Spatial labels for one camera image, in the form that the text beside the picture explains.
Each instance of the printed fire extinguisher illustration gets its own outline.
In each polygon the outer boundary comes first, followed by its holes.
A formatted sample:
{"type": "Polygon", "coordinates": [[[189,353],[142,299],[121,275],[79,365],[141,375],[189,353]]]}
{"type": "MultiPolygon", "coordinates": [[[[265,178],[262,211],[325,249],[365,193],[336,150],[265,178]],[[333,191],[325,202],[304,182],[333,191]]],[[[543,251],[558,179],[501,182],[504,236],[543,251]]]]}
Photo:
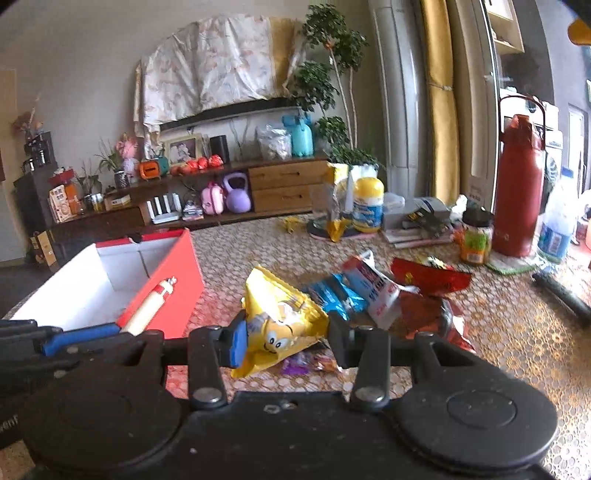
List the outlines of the printed fire extinguisher illustration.
{"type": "Polygon", "coordinates": [[[501,102],[508,98],[536,103],[544,119],[544,138],[537,134],[527,115],[515,115],[499,137],[504,148],[496,175],[492,249],[509,257],[526,257],[531,252],[542,199],[546,114],[531,97],[509,95],[501,102]]]}
{"type": "Polygon", "coordinates": [[[167,278],[156,285],[145,300],[140,304],[121,332],[129,332],[132,335],[139,335],[150,324],[154,315],[166,303],[167,298],[174,291],[175,277],[167,278]]]}

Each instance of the black jar lid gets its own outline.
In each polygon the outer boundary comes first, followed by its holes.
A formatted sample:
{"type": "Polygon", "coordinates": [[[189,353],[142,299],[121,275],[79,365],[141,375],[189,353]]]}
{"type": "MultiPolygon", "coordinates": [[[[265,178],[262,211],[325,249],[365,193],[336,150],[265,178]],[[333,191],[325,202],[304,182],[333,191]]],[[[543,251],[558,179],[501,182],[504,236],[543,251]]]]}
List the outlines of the black jar lid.
{"type": "Polygon", "coordinates": [[[478,208],[468,208],[462,215],[462,222],[476,228],[491,227],[494,220],[495,216],[491,212],[478,208]]]}

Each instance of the blue bottle cap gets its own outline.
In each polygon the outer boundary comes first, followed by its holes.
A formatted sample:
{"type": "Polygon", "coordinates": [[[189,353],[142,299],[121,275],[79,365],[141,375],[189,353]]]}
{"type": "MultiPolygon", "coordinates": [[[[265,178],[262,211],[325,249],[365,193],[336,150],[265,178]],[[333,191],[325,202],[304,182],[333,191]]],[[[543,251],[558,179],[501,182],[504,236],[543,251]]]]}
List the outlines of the blue bottle cap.
{"type": "Polygon", "coordinates": [[[560,175],[562,177],[568,177],[570,179],[574,178],[574,173],[570,168],[566,168],[566,167],[562,167],[562,169],[560,170],[560,175]]]}

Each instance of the lace tablecloth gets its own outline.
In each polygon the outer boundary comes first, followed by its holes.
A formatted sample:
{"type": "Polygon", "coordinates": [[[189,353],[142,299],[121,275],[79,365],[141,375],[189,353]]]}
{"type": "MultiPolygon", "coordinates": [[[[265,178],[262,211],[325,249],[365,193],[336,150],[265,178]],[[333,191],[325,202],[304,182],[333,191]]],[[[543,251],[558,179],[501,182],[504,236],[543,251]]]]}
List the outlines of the lace tablecloth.
{"type": "MultiPolygon", "coordinates": [[[[311,239],[303,227],[290,235],[278,219],[218,226],[192,235],[206,289],[187,333],[203,325],[227,325],[239,310],[245,280],[257,263],[293,285],[302,285],[337,271],[349,256],[369,248],[383,271],[388,271],[395,255],[411,260],[429,254],[452,264],[458,260],[454,245],[397,251],[380,235],[333,244],[311,239]]],[[[559,431],[544,466],[561,480],[587,480],[591,476],[591,332],[578,327],[559,301],[537,290],[530,275],[503,277],[486,267],[470,270],[474,273],[470,288],[451,296],[465,312],[468,337],[480,356],[548,395],[558,409],[559,431]]],[[[585,265],[569,258],[558,276],[591,301],[591,272],[585,265]]],[[[353,370],[281,377],[278,369],[270,369],[241,380],[231,379],[225,371],[223,379],[230,395],[236,390],[347,392],[355,378],[353,370]]],[[[408,369],[392,368],[391,384],[391,397],[409,389],[408,369]]],[[[167,387],[175,396],[186,398],[186,368],[170,368],[167,387]]],[[[17,480],[31,466],[22,442],[0,452],[4,473],[0,480],[17,480]]]]}

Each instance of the red fruit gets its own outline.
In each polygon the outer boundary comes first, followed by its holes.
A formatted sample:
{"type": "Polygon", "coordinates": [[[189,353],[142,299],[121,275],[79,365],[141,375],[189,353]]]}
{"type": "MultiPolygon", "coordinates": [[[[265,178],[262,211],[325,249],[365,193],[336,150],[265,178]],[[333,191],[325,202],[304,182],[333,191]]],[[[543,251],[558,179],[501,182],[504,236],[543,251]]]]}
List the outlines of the red fruit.
{"type": "Polygon", "coordinates": [[[207,169],[207,159],[205,157],[200,157],[197,160],[197,167],[199,168],[199,170],[207,169]]]}
{"type": "Polygon", "coordinates": [[[199,164],[198,164],[197,160],[195,160],[194,158],[192,158],[191,160],[188,160],[187,165],[189,167],[191,167],[192,172],[196,172],[197,170],[199,170],[199,164]]]}
{"type": "Polygon", "coordinates": [[[193,172],[193,169],[191,168],[191,165],[188,165],[185,163],[185,165],[183,165],[181,168],[181,173],[183,175],[191,175],[191,173],[193,172]]]}
{"type": "Polygon", "coordinates": [[[216,168],[221,167],[223,165],[223,160],[219,155],[212,155],[209,157],[209,167],[216,168]]]}

